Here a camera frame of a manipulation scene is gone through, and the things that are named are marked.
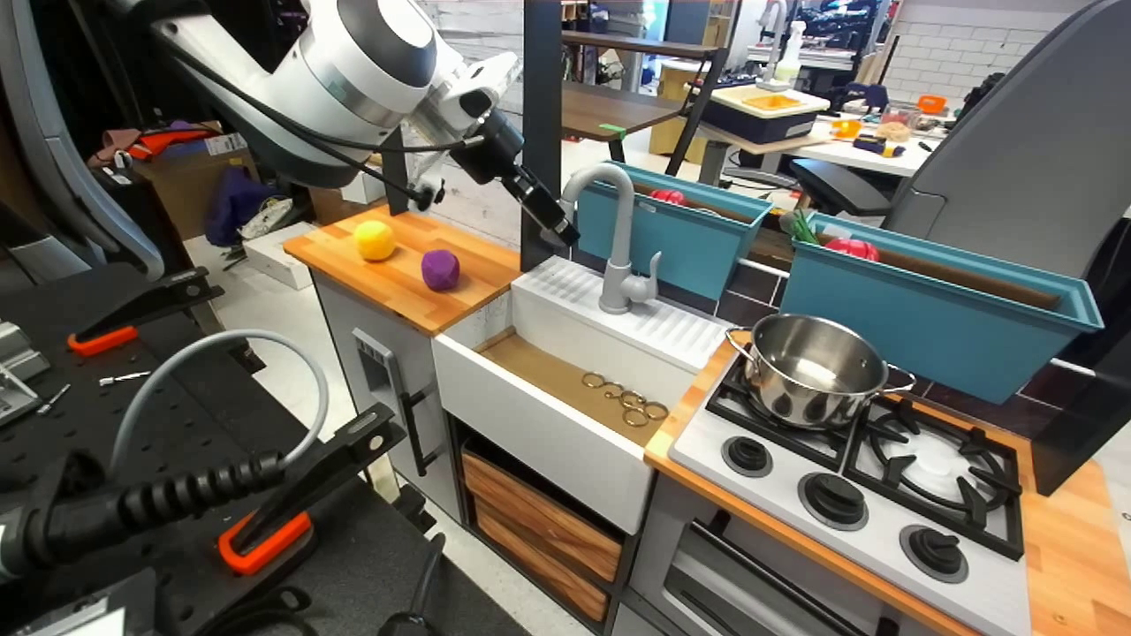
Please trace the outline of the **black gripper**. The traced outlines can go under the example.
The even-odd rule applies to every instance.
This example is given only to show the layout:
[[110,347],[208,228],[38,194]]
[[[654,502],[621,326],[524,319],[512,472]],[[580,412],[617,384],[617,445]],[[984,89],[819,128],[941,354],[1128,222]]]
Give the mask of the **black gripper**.
[[573,217],[543,184],[538,184],[518,167],[518,152],[518,133],[499,114],[492,114],[484,125],[472,128],[468,138],[464,138],[451,149],[451,158],[475,184],[499,181],[554,246],[573,246],[580,241]]

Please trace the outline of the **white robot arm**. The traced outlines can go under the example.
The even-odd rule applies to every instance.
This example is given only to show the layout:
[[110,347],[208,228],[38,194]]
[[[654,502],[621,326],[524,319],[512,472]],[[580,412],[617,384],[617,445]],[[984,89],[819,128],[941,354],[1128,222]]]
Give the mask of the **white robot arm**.
[[518,56],[466,59],[418,0],[301,0],[305,28],[274,66],[210,15],[173,0],[103,0],[137,21],[166,59],[282,178],[315,187],[352,181],[402,128],[428,138],[468,181],[499,181],[554,246],[573,246],[573,210],[524,167],[524,138],[499,104]]

